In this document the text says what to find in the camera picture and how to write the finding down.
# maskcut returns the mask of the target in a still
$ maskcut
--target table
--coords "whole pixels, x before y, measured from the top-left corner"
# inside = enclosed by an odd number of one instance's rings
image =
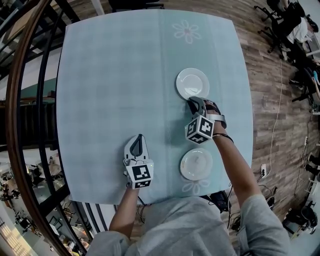
[[[118,204],[126,188],[124,146],[143,134],[154,161],[146,204],[172,197],[201,196],[229,188],[213,142],[206,180],[179,171],[183,155],[197,146],[185,139],[191,121],[176,92],[178,73],[203,71],[208,98],[225,115],[227,132],[249,165],[253,118],[247,69],[233,23],[212,15],[177,10],[117,12],[66,29],[57,77],[56,121],[60,160],[73,200]]]

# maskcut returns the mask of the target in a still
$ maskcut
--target wooden floor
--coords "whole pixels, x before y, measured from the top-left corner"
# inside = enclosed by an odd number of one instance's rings
[[[275,124],[281,91],[281,63],[279,53],[268,54],[267,38],[257,33],[268,23],[263,23],[263,13],[253,8],[254,5],[266,6],[264,0],[167,0],[161,1],[166,9],[193,11],[223,17],[233,21],[239,37],[250,82],[253,108],[253,157],[252,170],[260,172],[261,164],[267,164],[270,170],[270,145]],[[105,13],[111,8],[106,0],[102,6]],[[95,16],[89,0],[75,0],[72,7],[81,19]],[[292,103],[292,99],[300,95],[300,91],[288,84],[295,68],[282,62],[282,97],[278,121],[274,129],[272,143],[272,171],[262,179],[259,185],[272,189],[278,187],[276,193],[275,214],[282,220],[289,208],[303,202],[309,174],[301,169],[301,179],[296,182],[301,167],[305,137],[308,136],[307,152],[318,155],[316,143],[319,141],[318,118],[312,117],[308,100]],[[267,196],[269,191],[261,186]],[[232,213],[239,211],[237,199],[231,197]],[[227,222],[228,215],[222,218]],[[133,235],[141,234],[141,222],[134,229]]]

